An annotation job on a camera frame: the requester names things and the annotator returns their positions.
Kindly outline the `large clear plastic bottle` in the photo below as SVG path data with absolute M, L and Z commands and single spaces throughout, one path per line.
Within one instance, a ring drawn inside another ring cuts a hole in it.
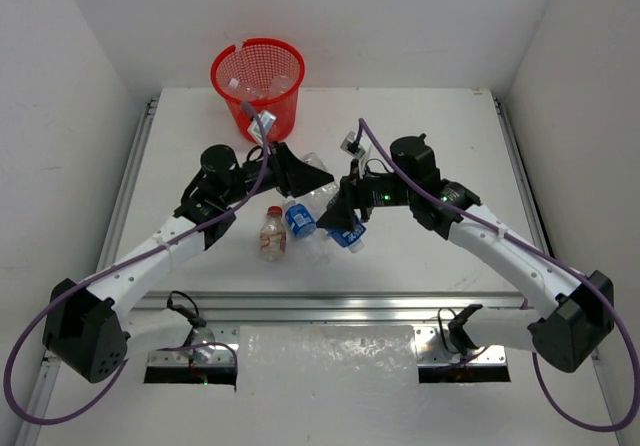
M 268 98 L 268 92 L 258 85 L 238 78 L 231 77 L 226 85 L 230 96 L 240 101 L 262 101 Z

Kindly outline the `clear bottle blue-white cap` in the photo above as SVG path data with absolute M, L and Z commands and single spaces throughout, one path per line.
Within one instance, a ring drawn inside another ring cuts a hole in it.
M 311 165 L 317 169 L 327 172 L 327 168 L 319 158 L 319 156 L 310 152 L 302 157 L 302 161 L 308 165 Z M 332 181 L 319 187 L 318 189 L 311 191 L 303 197 L 303 203 L 311 213 L 312 217 L 317 220 L 326 211 L 327 205 L 339 192 L 339 185 L 336 181 Z

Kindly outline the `blue-label plastic bottle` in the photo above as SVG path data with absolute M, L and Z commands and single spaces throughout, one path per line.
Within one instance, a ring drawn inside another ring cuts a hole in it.
M 330 229 L 328 236 L 341 248 L 356 254 L 364 248 L 362 237 L 366 232 L 366 227 L 359 219 L 356 219 L 355 227 L 352 230 Z

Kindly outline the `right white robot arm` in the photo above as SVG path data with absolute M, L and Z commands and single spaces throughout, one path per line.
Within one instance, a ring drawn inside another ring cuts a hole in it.
M 531 244 L 518 247 L 505 225 L 465 186 L 441 177 L 435 153 L 424 136 L 405 136 L 390 146 L 392 161 L 432 203 L 397 173 L 362 173 L 357 166 L 342 177 L 337 195 L 318 221 L 327 230 L 351 231 L 374 208 L 406 206 L 426 230 L 468 251 L 514 286 L 528 310 L 501 311 L 472 304 L 447 325 L 447 349 L 466 355 L 488 345 L 538 353 L 556 369 L 572 373 L 613 330 L 602 300 L 613 298 L 612 281 L 599 271 L 585 286 L 540 257 Z

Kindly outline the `clear crushed bottle blue cap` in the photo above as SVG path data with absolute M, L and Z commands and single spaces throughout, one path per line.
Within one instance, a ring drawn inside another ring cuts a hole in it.
M 268 98 L 275 99 L 292 89 L 295 80 L 287 75 L 277 75 L 270 83 L 268 89 Z

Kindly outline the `blue-label bottle white cap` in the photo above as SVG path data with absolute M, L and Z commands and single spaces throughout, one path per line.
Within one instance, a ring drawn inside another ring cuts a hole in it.
M 284 220 L 296 257 L 312 265 L 326 265 L 331 259 L 328 243 L 307 207 L 293 199 L 284 203 Z

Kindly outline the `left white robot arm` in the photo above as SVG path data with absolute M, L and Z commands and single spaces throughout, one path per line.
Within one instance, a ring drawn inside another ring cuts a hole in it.
M 51 293 L 43 345 L 88 382 L 99 383 L 131 355 L 185 345 L 203 321 L 167 310 L 149 327 L 126 325 L 134 306 L 174 268 L 204 253 L 229 230 L 240 203 L 276 190 L 301 197 L 332 175 L 296 157 L 283 142 L 240 164 L 227 145 L 207 148 L 200 169 L 165 223 L 118 264 L 80 283 L 66 279 Z

